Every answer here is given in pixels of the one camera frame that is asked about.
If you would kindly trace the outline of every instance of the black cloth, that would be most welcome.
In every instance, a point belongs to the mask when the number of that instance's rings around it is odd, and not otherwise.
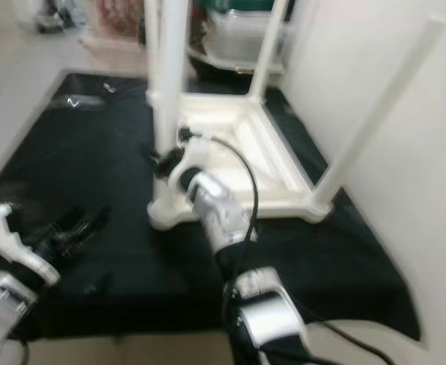
[[[141,151],[153,145],[153,122],[145,90],[138,79],[68,75],[56,96],[100,95],[103,110],[46,109],[0,174],[0,202],[21,203],[32,232],[72,205],[112,210],[79,264],[21,323],[29,339],[220,327],[222,283],[201,226],[157,232],[148,222],[153,175]],[[267,108],[316,182],[327,164],[281,92],[267,91]],[[367,319],[419,338],[406,283],[344,192],[321,224],[262,220],[258,233],[251,249],[322,317]]]

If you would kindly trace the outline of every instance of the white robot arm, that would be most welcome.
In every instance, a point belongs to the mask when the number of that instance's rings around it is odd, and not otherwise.
[[[10,262],[0,271],[0,352],[8,336],[38,300],[55,285],[62,270],[77,249],[107,223],[103,211],[91,221],[73,210],[46,230],[34,247],[27,247],[9,224],[19,214],[10,204],[0,204],[0,255]]]
[[[193,136],[188,130],[182,130],[182,134],[186,139]],[[305,323],[277,271],[251,262],[250,258],[242,259],[245,246],[258,239],[247,211],[210,173],[193,165],[182,171],[177,168],[184,148],[175,150],[158,160],[156,175],[171,183],[177,180],[179,190],[193,204],[193,212],[204,228],[226,282],[223,317],[235,362],[280,362],[282,357],[272,357],[270,353],[282,346],[291,348],[297,357],[310,360],[305,346]]]

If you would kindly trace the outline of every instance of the power cord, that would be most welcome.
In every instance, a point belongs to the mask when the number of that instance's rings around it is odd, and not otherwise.
[[[12,332],[12,338],[14,340],[18,340],[18,343],[22,347],[22,359],[20,361],[20,365],[28,365],[30,361],[30,347],[28,345],[27,340],[25,337],[18,332]]]
[[[383,351],[371,346],[370,344],[366,344],[365,342],[359,340],[356,337],[353,337],[349,333],[346,333],[342,329],[336,327],[335,325],[332,325],[330,323],[325,322],[325,319],[319,316],[316,312],[306,307],[301,301],[297,300],[295,297],[292,297],[292,301],[294,304],[302,311],[304,312],[308,317],[311,317],[318,321],[320,325],[325,327],[326,329],[334,332],[336,335],[340,336],[344,340],[348,341],[351,344],[354,344],[358,348],[361,348],[364,351],[369,352],[370,354],[375,355],[376,357],[379,357],[381,360],[383,360],[384,363],[387,365],[396,365],[395,362]]]
[[[187,127],[183,127],[183,128],[179,129],[179,139],[181,141],[188,141],[192,137],[202,138],[203,135],[201,133],[194,133]],[[251,187],[253,189],[253,208],[251,210],[251,216],[250,216],[250,220],[248,223],[248,229],[246,231],[246,235],[243,240],[242,249],[239,254],[238,261],[235,266],[235,270],[232,274],[231,280],[229,281],[228,290],[226,291],[228,294],[230,294],[232,286],[234,285],[236,278],[238,277],[239,269],[241,268],[243,260],[245,259],[246,252],[248,251],[248,245],[251,240],[251,233],[253,232],[255,225],[256,225],[257,216],[258,216],[258,185],[256,183],[256,178],[255,178],[255,175],[253,174],[253,170],[251,169],[248,161],[243,157],[243,155],[236,148],[234,148],[231,144],[229,144],[228,142],[226,142],[223,139],[218,138],[218,137],[211,136],[209,138],[209,140],[230,150],[231,152],[234,153],[234,155],[236,155],[238,157],[238,159],[242,162],[243,166],[246,168],[246,171],[248,172],[249,178],[251,180]]]

